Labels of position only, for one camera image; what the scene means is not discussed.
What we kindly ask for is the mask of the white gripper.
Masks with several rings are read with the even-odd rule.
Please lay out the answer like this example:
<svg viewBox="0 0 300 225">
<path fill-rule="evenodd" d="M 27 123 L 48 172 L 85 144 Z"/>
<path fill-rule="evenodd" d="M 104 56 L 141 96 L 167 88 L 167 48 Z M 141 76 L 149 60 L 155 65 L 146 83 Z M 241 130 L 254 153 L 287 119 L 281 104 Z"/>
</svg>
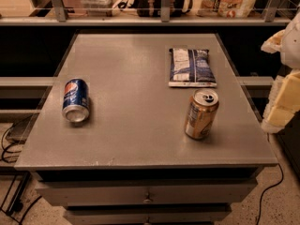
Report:
<svg viewBox="0 0 300 225">
<path fill-rule="evenodd" d="M 285 30 L 276 32 L 261 46 L 266 53 L 280 52 L 281 63 L 290 68 L 300 68 L 300 13 L 290 21 Z M 262 116 L 262 130 L 278 133 L 300 111 L 300 71 L 285 77 L 276 76 L 269 101 Z"/>
</svg>

